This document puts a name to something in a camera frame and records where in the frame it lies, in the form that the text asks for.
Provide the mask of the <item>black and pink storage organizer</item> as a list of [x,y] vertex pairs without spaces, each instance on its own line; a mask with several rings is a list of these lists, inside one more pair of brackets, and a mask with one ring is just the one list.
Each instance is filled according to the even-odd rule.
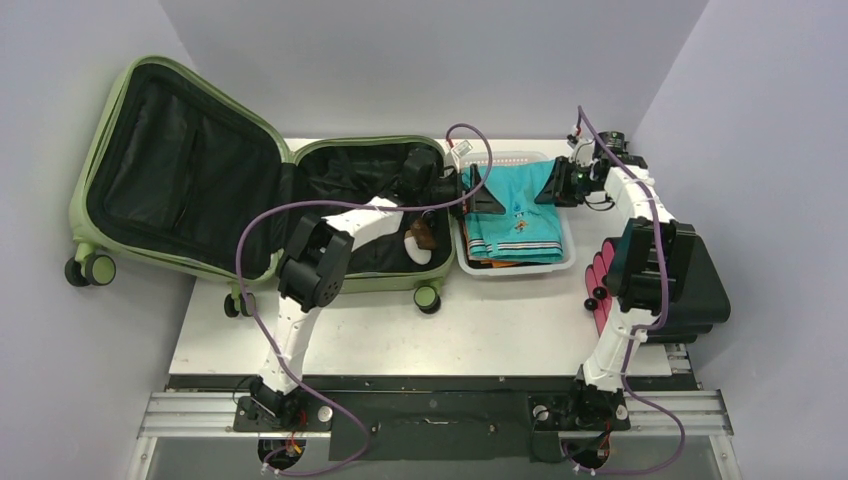
[[[618,237],[604,239],[586,268],[584,281],[587,298],[584,309],[594,318],[596,331],[601,333],[612,307],[612,297],[605,290],[602,278],[608,273]],[[694,244],[684,289],[679,299],[670,305],[664,327],[650,332],[649,344],[689,344],[709,333],[717,324],[725,323],[731,315],[729,297],[702,239]]]

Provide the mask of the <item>teal garment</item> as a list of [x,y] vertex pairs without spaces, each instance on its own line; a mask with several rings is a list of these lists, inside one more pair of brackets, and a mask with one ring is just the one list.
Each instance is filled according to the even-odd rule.
[[485,187],[505,212],[464,217],[466,251],[472,259],[541,264],[564,259],[566,248],[556,207],[535,202],[554,165],[547,160],[493,168]]

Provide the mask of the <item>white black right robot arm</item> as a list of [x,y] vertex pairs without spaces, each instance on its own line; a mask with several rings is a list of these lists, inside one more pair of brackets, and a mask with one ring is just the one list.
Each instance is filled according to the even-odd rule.
[[537,203],[572,207],[601,192],[623,220],[617,244],[603,243],[585,272],[590,297],[584,305],[595,316],[599,341],[563,402],[566,418],[588,427],[626,419],[623,382],[630,363],[680,296],[695,232],[663,206],[645,163],[627,152],[621,133],[586,138],[575,130],[568,143],[571,153],[556,158]]

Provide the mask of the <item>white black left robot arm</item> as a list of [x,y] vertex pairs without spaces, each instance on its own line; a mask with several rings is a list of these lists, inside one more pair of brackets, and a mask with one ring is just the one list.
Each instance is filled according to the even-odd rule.
[[278,320],[275,329],[262,330],[270,351],[250,385],[251,399],[265,423],[285,430],[297,420],[296,391],[303,385],[303,362],[314,325],[340,293],[353,252],[399,231],[406,213],[505,213],[485,185],[493,170],[492,154],[483,167],[472,164],[446,175],[424,158],[409,157],[388,189],[367,203],[333,201],[343,213],[301,217],[276,267]]

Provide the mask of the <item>green hard-shell suitcase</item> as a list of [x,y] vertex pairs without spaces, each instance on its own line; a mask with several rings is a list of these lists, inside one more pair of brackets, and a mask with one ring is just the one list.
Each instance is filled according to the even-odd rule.
[[[66,281],[106,286],[124,255],[229,286],[228,317],[245,316],[249,285],[272,277],[299,218],[343,212],[388,189],[422,136],[325,139],[294,150],[283,136],[190,68],[146,56],[115,80],[69,206],[76,252]],[[438,249],[415,264],[403,239],[423,218]],[[399,231],[354,251],[344,293],[439,288],[454,260],[446,209],[407,213]]]

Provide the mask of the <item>orange item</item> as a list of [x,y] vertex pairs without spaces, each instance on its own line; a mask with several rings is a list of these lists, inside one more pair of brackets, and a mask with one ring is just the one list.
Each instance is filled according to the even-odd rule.
[[529,265],[528,262],[511,262],[487,258],[468,258],[467,263],[473,269],[517,268]]

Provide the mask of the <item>white perforated plastic basket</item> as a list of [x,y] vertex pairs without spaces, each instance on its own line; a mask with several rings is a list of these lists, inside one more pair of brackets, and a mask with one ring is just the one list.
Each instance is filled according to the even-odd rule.
[[[533,151],[500,151],[493,154],[493,168],[495,166],[514,166],[537,161],[552,160],[545,154]],[[572,238],[571,229],[566,215],[566,210],[557,208],[561,227],[563,230],[563,244],[566,248],[564,259],[559,263],[541,264],[529,263],[528,266],[517,268],[498,268],[498,269],[473,269],[467,259],[471,258],[466,251],[466,235],[464,226],[464,217],[457,221],[455,227],[454,240],[456,243],[457,257],[460,267],[470,275],[476,276],[507,276],[507,275],[522,275],[522,274],[541,274],[557,270],[564,270],[574,264],[576,260],[576,249]]]

